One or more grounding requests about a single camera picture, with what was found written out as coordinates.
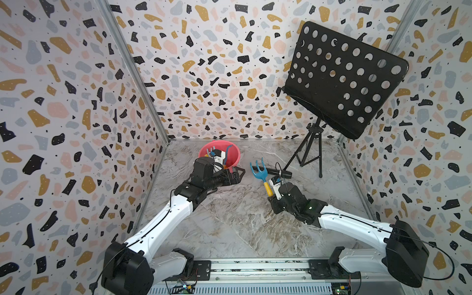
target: music stand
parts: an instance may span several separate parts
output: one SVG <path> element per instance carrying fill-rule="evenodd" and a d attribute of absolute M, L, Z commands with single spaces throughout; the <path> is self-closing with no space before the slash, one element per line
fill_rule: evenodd
<path fill-rule="evenodd" d="M 300 166 L 319 159 L 321 178 L 320 120 L 347 138 L 359 138 L 407 71 L 408 62 L 398 56 L 306 22 L 282 90 L 318 118 L 308 125 L 308 134 L 282 172 L 291 176 L 287 168 L 295 157 Z M 316 135 L 319 155 L 306 161 Z M 300 160 L 298 153 L 305 144 Z"/>

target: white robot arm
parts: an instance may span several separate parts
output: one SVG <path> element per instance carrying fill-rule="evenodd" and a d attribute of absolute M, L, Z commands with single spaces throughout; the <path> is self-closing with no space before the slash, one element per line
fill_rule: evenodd
<path fill-rule="evenodd" d="M 113 242 L 105 252 L 101 285 L 116 295 L 147 294 L 152 285 L 172 276 L 186 278 L 192 274 L 193 255 L 174 249 L 153 260 L 157 250 L 177 227 L 219 186 L 241 181 L 245 171 L 224 169 L 224 152 L 195 160 L 190 181 L 175 189 L 166 206 L 139 232 L 123 244 Z M 402 221 L 395 225 L 365 219 L 344 212 L 321 200 L 307 200 L 297 186 L 282 184 L 279 176 L 269 183 L 275 195 L 268 201 L 275 214 L 287 211 L 296 219 L 320 228 L 332 229 L 362 241 L 373 249 L 352 250 L 337 247 L 330 258 L 328 270 L 390 273 L 400 282 L 420 287 L 429 252 L 411 227 Z"/>

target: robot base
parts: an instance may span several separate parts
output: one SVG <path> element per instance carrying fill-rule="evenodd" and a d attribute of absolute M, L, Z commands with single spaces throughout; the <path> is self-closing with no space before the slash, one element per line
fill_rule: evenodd
<path fill-rule="evenodd" d="M 308 273 L 312 276 L 312 279 L 347 279 L 349 276 L 352 279 L 360 278 L 360 272 L 349 273 L 339 264 L 339 255 L 343 250 L 344 247 L 336 247 L 328 260 L 308 260 L 310 267 Z"/>
<path fill-rule="evenodd" d="M 185 275 L 182 273 L 176 276 L 169 277 L 165 279 L 165 281 L 177 281 L 178 279 L 181 279 L 183 281 L 208 281 L 210 280 L 210 271 L 210 260 L 195 260 L 193 261 L 193 267 L 191 269 L 190 275 Z"/>

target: gray marble surface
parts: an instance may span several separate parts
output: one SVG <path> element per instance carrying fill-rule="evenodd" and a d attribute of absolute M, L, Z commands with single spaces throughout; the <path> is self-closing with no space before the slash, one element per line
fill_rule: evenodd
<path fill-rule="evenodd" d="M 193 162 L 207 141 L 176 141 L 168 147 L 146 208 L 141 227 L 169 200 L 193 171 Z M 157 256 L 182 248 L 196 258 L 326 257 L 334 247 L 360 246 L 357 240 L 328 229 L 305 225 L 287 212 L 275 215 L 261 180 L 249 162 L 264 157 L 267 167 L 285 165 L 300 141 L 235 141 L 241 150 L 239 167 L 246 175 L 238 185 L 220 187 L 183 220 L 158 250 Z M 289 181 L 308 198 L 326 201 L 344 211 L 366 217 L 334 142 L 323 142 L 323 178 L 314 161 L 300 167 L 296 159 L 288 169 Z M 318 155 L 312 147 L 311 156 Z"/>

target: speckled wall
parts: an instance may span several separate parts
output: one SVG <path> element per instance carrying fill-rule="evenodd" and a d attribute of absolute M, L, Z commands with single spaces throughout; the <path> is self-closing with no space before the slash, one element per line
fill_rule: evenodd
<path fill-rule="evenodd" d="M 0 9 L 0 293 L 90 294 L 160 139 L 94 2 Z"/>
<path fill-rule="evenodd" d="M 170 138 L 305 135 L 316 118 L 281 93 L 303 23 L 383 49 L 408 3 L 110 0 Z"/>
<path fill-rule="evenodd" d="M 424 1 L 396 52 L 410 71 L 349 159 L 377 219 L 408 222 L 455 262 L 423 294 L 472 294 L 472 1 Z M 428 247 L 425 275 L 451 264 Z"/>

